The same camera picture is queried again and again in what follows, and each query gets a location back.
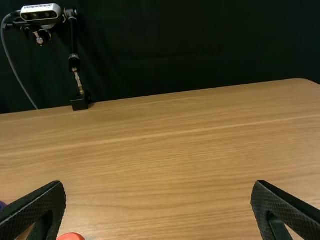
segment table surface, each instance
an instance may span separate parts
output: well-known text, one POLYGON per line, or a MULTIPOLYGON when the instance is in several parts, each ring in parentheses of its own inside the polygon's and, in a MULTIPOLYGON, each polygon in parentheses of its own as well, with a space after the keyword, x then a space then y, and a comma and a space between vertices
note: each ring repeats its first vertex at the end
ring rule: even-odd
POLYGON ((258 240, 266 180, 320 208, 320 86, 289 79, 0 115, 1 201, 60 180, 59 235, 258 240))

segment black curtain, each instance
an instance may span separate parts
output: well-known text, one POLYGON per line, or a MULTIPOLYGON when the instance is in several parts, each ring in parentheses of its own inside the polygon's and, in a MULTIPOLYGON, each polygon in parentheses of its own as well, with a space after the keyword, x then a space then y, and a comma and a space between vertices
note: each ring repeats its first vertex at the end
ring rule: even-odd
MULTIPOLYGON (((0 3, 0 17, 25 5, 0 3)), ((320 81, 320 2, 315 0, 57 0, 79 12, 80 77, 93 101, 289 78, 320 81)), ((69 105, 68 26, 36 46, 17 30, 5 39, 40 108, 69 105)), ((0 113, 32 110, 0 47, 0 113)))

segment gray cable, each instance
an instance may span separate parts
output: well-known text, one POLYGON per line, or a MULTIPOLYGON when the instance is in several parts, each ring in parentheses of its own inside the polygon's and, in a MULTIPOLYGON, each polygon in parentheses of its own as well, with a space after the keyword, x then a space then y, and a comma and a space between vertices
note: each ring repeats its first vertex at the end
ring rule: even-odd
POLYGON ((11 14, 8 14, 7 16, 5 16, 5 17, 3 18, 2 23, 1 23, 1 40, 2 40, 2 45, 3 45, 3 48, 4 48, 4 51, 5 51, 6 57, 7 57, 8 60, 9 60, 10 66, 11 66, 11 68, 12 68, 12 71, 13 71, 13 73, 14 73, 17 81, 19 82, 19 84, 20 84, 21 88, 23 89, 25 95, 28 97, 28 99, 30 100, 30 102, 32 103, 32 105, 34 106, 34 108, 35 108, 36 110, 38 110, 39 108, 38 108, 37 105, 34 103, 34 101, 32 100, 32 98, 30 97, 29 93, 27 92, 25 86, 24 86, 23 83, 21 82, 21 80, 20 80, 20 78, 19 78, 19 76, 18 76, 18 73, 17 73, 17 71, 16 71, 16 69, 15 69, 15 66, 14 66, 14 64, 13 64, 13 62, 12 62, 12 60, 11 60, 10 55, 9 55, 7 46, 6 46, 5 37, 4 37, 4 23, 5 23, 6 20, 7 20, 8 18, 10 18, 10 17, 11 17, 11 14))

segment depth camera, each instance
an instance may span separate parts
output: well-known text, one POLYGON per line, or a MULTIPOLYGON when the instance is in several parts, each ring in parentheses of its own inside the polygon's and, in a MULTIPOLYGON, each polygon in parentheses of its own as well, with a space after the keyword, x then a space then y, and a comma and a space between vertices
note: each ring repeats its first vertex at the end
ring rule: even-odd
POLYGON ((26 21, 39 21, 57 19, 61 16, 62 9, 58 4, 41 4, 24 6, 21 9, 20 17, 26 21))

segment orange object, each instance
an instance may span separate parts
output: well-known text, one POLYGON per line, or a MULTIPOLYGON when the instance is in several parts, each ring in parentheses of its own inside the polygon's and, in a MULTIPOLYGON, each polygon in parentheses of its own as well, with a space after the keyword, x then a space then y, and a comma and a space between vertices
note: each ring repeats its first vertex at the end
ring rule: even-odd
POLYGON ((69 232, 58 237, 56 240, 85 240, 85 238, 78 233, 69 232))

